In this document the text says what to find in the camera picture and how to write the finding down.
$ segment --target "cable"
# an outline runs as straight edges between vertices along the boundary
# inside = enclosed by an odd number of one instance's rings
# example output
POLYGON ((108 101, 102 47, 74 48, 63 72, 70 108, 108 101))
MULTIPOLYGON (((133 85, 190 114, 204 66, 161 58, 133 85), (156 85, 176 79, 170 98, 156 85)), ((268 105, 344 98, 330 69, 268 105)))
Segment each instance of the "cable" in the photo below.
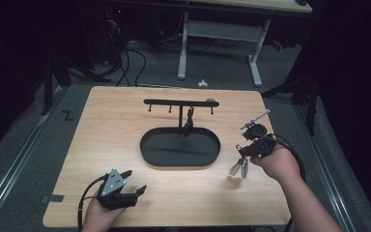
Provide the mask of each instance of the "cable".
MULTIPOLYGON (((122 66, 122 58, 120 56, 118 56, 116 58, 116 62, 113 65, 113 67, 106 72, 102 72, 102 73, 98 74, 98 76, 110 75, 110 74, 116 72, 117 70, 119 70, 121 66, 122 66)), ((73 72, 73 71, 70 71, 70 73, 71 73, 72 76, 75 76, 75 77, 78 77, 78 78, 82 78, 82 79, 89 78, 89 76, 87 76, 87 75, 84 75, 84 74, 82 75, 82 74, 79 74, 79 73, 76 73, 76 72, 73 72)))
POLYGON ((217 40, 213 40, 212 43, 216 44, 216 45, 227 46, 227 47, 234 47, 234 46, 237 46, 237 45, 247 44, 247 42, 245 42, 245 41, 237 41, 237 42, 234 42, 233 44, 220 43, 220 42, 216 42, 216 41, 217 40))
POLYGON ((166 39, 166 40, 162 40, 162 41, 160 41, 161 43, 169 42, 169 41, 171 41, 171 40, 176 40, 177 38, 179 38, 178 33, 179 33, 179 31, 180 31, 180 27, 182 26, 183 18, 184 18, 184 13, 182 13, 182 14, 180 15, 179 25, 177 26, 177 29, 176 29, 176 31, 173 33, 173 35, 172 35, 170 38, 166 39))
POLYGON ((179 36, 177 38, 173 38, 170 41, 165 41, 164 43, 160 43, 160 45, 162 45, 164 47, 168 47, 168 48, 177 48, 177 47, 180 47, 183 43, 182 41, 179 40, 181 38, 182 38, 182 36, 179 36))
POLYGON ((92 182, 87 188, 86 190, 83 192, 83 195, 82 197, 80 198, 80 202, 79 202, 79 206, 77 208, 77 229, 78 231, 81 231, 82 228, 83 228, 83 201, 87 198, 91 198, 91 197, 86 197, 86 194, 87 192, 89 191, 89 189, 94 185, 96 184, 97 182, 99 181, 106 181, 107 180, 107 177, 108 177, 108 174, 104 174, 104 176, 101 176, 99 178, 97 178, 94 182, 92 182))
POLYGON ((144 60, 144 63, 143 63, 143 67, 141 68, 140 72, 138 73, 138 75, 136 76, 136 78, 134 79, 134 86, 135 87, 138 87, 137 86, 137 81, 138 81, 138 77, 140 76, 140 74, 144 71, 144 68, 146 68, 146 57, 141 54, 140 52, 136 51, 136 50, 130 50, 131 52, 135 52, 139 55, 141 55, 143 57, 143 60, 144 60))
POLYGON ((209 38, 204 38, 204 39, 202 39, 202 41, 208 41, 208 43, 206 44, 206 47, 204 47, 204 48, 202 48, 202 49, 193 49, 193 48, 191 48, 191 47, 187 44, 187 49, 192 50, 192 51, 199 51, 199 52, 201 52, 201 51, 205 51, 205 50, 209 49, 209 48, 212 46, 212 41, 213 41, 213 40, 211 40, 211 39, 209 39, 209 38))
POLYGON ((276 133, 270 133, 270 135, 273 135, 273 136, 275 136, 275 137, 278 137, 278 138, 284 140, 284 142, 285 142, 288 146, 290 146, 291 148, 293 147, 293 146, 291 145, 291 143, 288 141, 288 139, 282 137, 281 135, 276 134, 276 133))
POLYGON ((128 71, 128 68, 130 67, 130 59, 128 57, 128 50, 125 49, 125 52, 126 52, 126 57, 128 58, 128 66, 126 67, 126 70, 123 69, 123 66, 122 66, 122 76, 120 77, 119 81, 117 82, 116 84, 116 87, 120 85, 120 83, 122 82, 123 78, 128 82, 128 87, 131 86, 130 85, 130 82, 128 81, 128 77, 126 76, 126 72, 128 71))

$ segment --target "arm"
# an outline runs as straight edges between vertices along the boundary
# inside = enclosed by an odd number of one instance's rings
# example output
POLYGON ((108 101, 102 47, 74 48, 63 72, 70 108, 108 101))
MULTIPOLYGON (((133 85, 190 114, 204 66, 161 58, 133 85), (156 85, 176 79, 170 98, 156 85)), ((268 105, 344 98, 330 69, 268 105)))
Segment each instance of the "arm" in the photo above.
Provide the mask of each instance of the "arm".
POLYGON ((294 156, 281 145, 271 155, 251 158, 282 187, 292 220, 298 231, 342 231, 300 176, 294 156))
POLYGON ((82 232, 105 232, 113 225, 113 222, 126 210, 107 210, 102 207, 96 198, 93 198, 87 208, 86 218, 82 232))

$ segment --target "human hand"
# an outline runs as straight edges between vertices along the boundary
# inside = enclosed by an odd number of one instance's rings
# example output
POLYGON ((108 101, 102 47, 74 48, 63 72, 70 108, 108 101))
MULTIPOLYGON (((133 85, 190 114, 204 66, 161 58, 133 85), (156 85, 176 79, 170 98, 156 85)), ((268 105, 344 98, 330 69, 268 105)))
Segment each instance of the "human hand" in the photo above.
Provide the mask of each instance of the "human hand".
POLYGON ((98 199, 93 198, 87 208, 82 232, 107 231, 125 210, 126 208, 116 210, 105 209, 99 203, 98 199))
POLYGON ((300 168, 291 152, 280 144, 275 144, 272 153, 266 157, 253 157, 250 161, 261 166, 265 173, 277 182, 300 177, 300 168))

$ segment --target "wooden table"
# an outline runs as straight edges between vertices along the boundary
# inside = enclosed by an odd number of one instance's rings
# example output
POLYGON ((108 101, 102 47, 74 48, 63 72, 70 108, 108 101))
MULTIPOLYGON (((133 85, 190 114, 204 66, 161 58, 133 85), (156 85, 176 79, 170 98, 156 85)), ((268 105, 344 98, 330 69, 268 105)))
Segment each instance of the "wooden table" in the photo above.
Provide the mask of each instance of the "wooden table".
MULTIPOLYGON (((285 196, 262 168, 250 164, 244 180, 240 173, 228 175, 240 157, 236 144, 250 144, 240 127, 265 110, 261 95, 254 91, 93 88, 53 191, 64 199, 49 202, 43 224, 75 227, 83 191, 112 167, 121 173, 133 171, 123 192, 147 185, 137 205, 116 220, 118 227, 285 224, 290 218, 285 196), (144 161, 139 147, 143 134, 157 127, 177 127, 179 116, 179 107, 174 106, 172 113, 163 105, 154 105, 149 112, 144 99, 219 102, 213 115, 209 108, 196 108, 193 115, 194 127, 218 136, 217 160, 202 167, 157 167, 144 161)), ((267 116, 257 123, 272 131, 267 116)))

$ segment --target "white desk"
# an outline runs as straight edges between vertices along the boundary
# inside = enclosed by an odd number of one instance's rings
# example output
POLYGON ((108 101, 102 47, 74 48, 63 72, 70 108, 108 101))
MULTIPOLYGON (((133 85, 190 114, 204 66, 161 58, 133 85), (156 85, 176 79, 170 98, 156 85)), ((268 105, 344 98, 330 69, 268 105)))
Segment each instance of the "white desk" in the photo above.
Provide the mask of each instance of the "white desk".
MULTIPOLYGON (((309 14, 312 9, 309 5, 301 6, 295 0, 189 0, 189 2, 220 4, 226 6, 255 8, 268 11, 284 11, 299 14, 309 14)), ((209 37, 224 40, 236 40, 244 42, 256 42, 252 55, 249 55, 248 64, 251 68, 252 78, 257 87, 262 86, 262 81, 257 67, 257 59, 260 54, 264 39, 267 36, 271 21, 265 20, 262 27, 244 26, 228 23, 216 23, 209 21, 188 20, 185 13, 183 44, 180 54, 178 78, 186 78, 186 42, 188 36, 209 37)))

